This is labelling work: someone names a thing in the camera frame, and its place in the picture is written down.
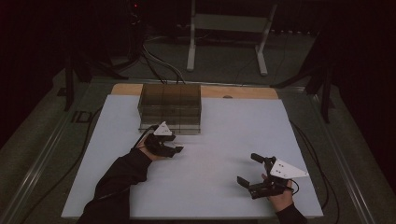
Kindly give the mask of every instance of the hand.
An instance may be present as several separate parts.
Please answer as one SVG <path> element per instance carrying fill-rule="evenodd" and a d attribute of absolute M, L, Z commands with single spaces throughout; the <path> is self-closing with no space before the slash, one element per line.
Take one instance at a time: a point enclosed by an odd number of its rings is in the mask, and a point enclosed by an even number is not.
<path fill-rule="evenodd" d="M 144 137 L 144 138 L 139 142 L 139 144 L 137 144 L 137 146 L 136 146 L 137 148 L 139 148 L 140 151 L 142 151 L 143 153 L 145 153 L 146 156 L 148 156 L 152 161 L 158 161 L 158 160 L 163 160 L 163 159 L 165 159 L 165 157 L 161 157 L 161 156 L 157 156 L 157 155 L 152 154 L 152 153 L 146 148 L 146 146 L 145 146 L 145 140 L 146 140 L 146 137 Z"/>
<path fill-rule="evenodd" d="M 262 178 L 266 179 L 267 176 L 262 174 Z M 288 181 L 288 187 L 291 188 L 291 180 Z M 276 212 L 280 212 L 283 209 L 289 207 L 293 203 L 293 198 L 292 198 L 292 192 L 291 190 L 285 190 L 283 191 L 282 194 L 276 195 L 276 196 L 269 196 L 268 200 L 271 202 L 273 205 L 274 209 Z"/>

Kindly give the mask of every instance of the white triangular marker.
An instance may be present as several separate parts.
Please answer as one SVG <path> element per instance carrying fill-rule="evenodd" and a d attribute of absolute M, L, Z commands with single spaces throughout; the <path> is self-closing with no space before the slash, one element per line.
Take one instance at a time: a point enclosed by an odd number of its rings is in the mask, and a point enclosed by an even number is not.
<path fill-rule="evenodd" d="M 154 135 L 172 135 L 172 132 L 169 130 L 166 122 L 164 121 L 160 126 L 154 131 Z"/>
<path fill-rule="evenodd" d="M 309 176 L 308 172 L 302 171 L 284 161 L 276 160 L 273 168 L 270 172 L 271 175 L 284 178 L 292 179 L 296 177 Z"/>

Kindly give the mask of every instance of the stack of clear boxes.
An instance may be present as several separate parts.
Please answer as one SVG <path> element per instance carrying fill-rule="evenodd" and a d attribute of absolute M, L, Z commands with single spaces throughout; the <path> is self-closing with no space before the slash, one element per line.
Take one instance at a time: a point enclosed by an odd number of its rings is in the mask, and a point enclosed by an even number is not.
<path fill-rule="evenodd" d="M 201 132 L 201 86 L 144 84 L 138 105 L 141 132 L 166 122 L 177 134 Z"/>

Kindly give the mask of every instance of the white table surface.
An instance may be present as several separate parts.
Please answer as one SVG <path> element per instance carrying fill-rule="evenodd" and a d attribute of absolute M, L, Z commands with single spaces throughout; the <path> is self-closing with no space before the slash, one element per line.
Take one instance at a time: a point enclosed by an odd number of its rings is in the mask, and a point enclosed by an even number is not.
<path fill-rule="evenodd" d="M 78 169 L 62 217 L 78 218 L 99 179 L 139 138 L 139 96 L 108 95 Z M 306 169 L 281 100 L 203 98 L 201 134 L 178 135 L 174 158 L 155 161 L 148 180 L 132 187 L 131 218 L 238 219 L 274 217 L 264 198 L 252 200 L 236 183 L 262 182 L 263 166 L 251 153 L 276 156 Z M 310 177 L 295 179 L 293 199 L 306 217 L 323 216 Z"/>

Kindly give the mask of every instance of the black sleeve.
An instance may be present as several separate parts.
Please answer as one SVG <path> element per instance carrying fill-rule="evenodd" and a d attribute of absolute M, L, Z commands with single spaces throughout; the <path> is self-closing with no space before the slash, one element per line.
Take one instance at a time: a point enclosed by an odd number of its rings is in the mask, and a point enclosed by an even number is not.
<path fill-rule="evenodd" d="M 151 159 L 138 149 L 114 161 L 96 185 L 78 224 L 129 223 L 129 187 L 147 179 Z"/>
<path fill-rule="evenodd" d="M 294 206 L 294 203 L 289 207 L 276 213 L 279 218 L 280 224 L 305 224 L 308 223 L 307 219 L 300 213 Z"/>

